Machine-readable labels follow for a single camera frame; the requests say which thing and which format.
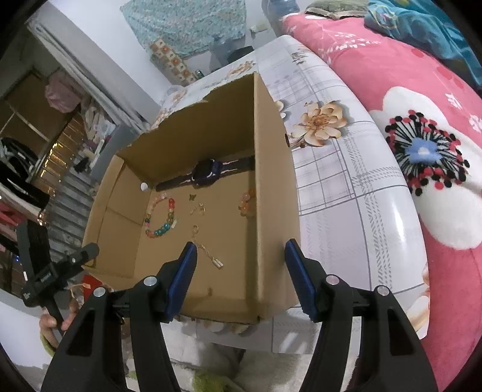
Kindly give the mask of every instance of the pink floral blanket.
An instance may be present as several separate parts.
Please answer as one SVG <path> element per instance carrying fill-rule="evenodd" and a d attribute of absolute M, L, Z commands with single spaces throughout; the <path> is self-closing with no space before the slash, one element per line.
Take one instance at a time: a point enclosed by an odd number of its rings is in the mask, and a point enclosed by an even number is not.
<path fill-rule="evenodd" d="M 423 345 L 442 391 L 482 335 L 482 100 L 438 60 L 361 18 L 297 14 L 284 28 L 355 93 L 405 176 L 428 257 Z"/>

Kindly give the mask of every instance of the colorful beaded bracelet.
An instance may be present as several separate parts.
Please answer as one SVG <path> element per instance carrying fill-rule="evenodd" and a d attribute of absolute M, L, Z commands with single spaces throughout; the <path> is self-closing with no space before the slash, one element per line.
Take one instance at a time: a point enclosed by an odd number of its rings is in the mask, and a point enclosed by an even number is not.
<path fill-rule="evenodd" d="M 154 201 L 152 202 L 152 204 L 147 208 L 147 213 L 146 213 L 146 217 L 144 219 L 144 226 L 146 228 L 146 236 L 148 236 L 149 238 L 156 238 L 156 237 L 160 237 L 162 236 L 163 234 L 167 233 L 170 229 L 174 229 L 174 227 L 176 226 L 176 223 L 177 223 L 177 220 L 174 219 L 174 206 L 175 206 L 175 201 L 174 199 L 171 197 L 169 199 L 169 211 L 167 213 L 167 219 L 166 219 L 166 223 L 163 224 L 159 229 L 157 230 L 154 230 L 154 231 L 151 231 L 149 229 L 149 226 L 150 226 L 150 219 L 151 219 L 151 215 L 152 215 L 152 212 L 154 210 L 154 208 L 156 207 L 156 205 L 158 203 L 160 203 L 161 201 L 167 199 L 167 195 L 165 193 L 162 193 L 160 194 L 159 196 L 157 196 Z"/>

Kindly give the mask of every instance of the curtain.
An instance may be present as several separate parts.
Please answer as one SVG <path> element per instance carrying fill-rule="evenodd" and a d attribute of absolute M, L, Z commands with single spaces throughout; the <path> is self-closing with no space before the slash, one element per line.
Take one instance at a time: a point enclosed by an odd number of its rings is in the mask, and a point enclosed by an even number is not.
<path fill-rule="evenodd" d="M 28 23 L 28 29 L 59 62 L 62 68 L 102 106 L 114 123 L 117 125 L 126 124 L 138 133 L 149 130 L 149 124 L 134 109 L 123 108 L 110 97 L 102 85 L 45 26 L 32 18 Z"/>

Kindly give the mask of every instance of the blue patterned cloth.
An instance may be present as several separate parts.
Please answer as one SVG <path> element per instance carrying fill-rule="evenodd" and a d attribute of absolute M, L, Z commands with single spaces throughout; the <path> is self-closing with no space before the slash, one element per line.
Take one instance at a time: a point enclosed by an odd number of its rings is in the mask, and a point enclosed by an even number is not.
<path fill-rule="evenodd" d="M 132 0 L 120 10 L 150 54 L 159 37 L 184 58 L 208 50 L 216 37 L 235 40 L 246 31 L 244 0 Z"/>

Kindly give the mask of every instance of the metal screw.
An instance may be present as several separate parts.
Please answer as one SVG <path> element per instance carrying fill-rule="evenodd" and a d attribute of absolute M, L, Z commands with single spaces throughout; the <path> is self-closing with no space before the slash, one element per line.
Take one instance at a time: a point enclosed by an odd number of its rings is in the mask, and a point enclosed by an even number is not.
<path fill-rule="evenodd" d="M 146 286 L 154 286 L 157 283 L 157 278 L 155 276 L 148 276 L 144 279 L 144 284 Z"/>
<path fill-rule="evenodd" d="M 336 275 L 328 275 L 326 277 L 326 283 L 336 286 L 338 283 L 340 283 L 340 279 Z"/>
<path fill-rule="evenodd" d="M 388 294 L 390 294 L 390 289 L 387 286 L 378 286 L 376 288 L 378 293 L 384 297 L 386 297 Z"/>
<path fill-rule="evenodd" d="M 102 297 L 105 293 L 106 293 L 106 290 L 103 287 L 97 287 L 94 290 L 94 296 L 95 297 Z"/>

